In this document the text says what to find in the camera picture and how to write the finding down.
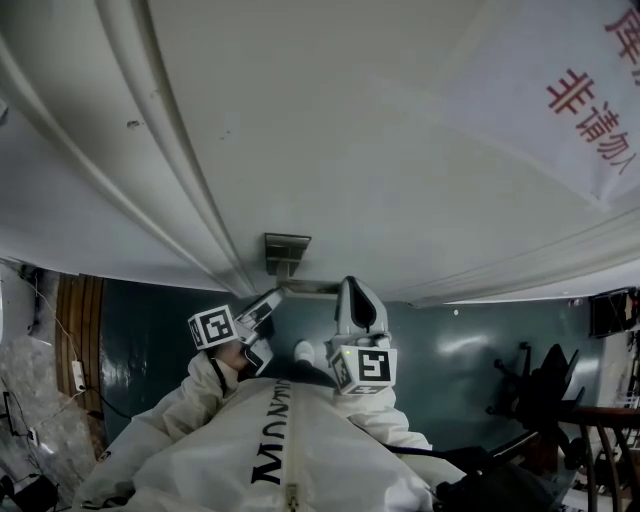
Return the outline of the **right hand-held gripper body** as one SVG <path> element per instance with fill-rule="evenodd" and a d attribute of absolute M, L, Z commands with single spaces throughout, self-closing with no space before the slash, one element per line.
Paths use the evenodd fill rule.
<path fill-rule="evenodd" d="M 397 350 L 391 347 L 385 305 L 361 280 L 340 284 L 336 334 L 326 343 L 327 362 L 340 394 L 370 396 L 396 383 Z"/>

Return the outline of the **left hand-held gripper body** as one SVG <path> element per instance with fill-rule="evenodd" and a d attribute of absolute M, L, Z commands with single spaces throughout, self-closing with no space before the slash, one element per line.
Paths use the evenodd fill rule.
<path fill-rule="evenodd" d="M 223 305 L 193 315 L 188 326 L 198 351 L 240 342 L 248 361 L 248 371 L 260 376 L 271 362 L 273 353 L 267 338 L 259 333 L 259 327 L 270 319 L 272 312 L 273 308 L 264 303 L 249 307 L 233 318 L 229 306 Z"/>

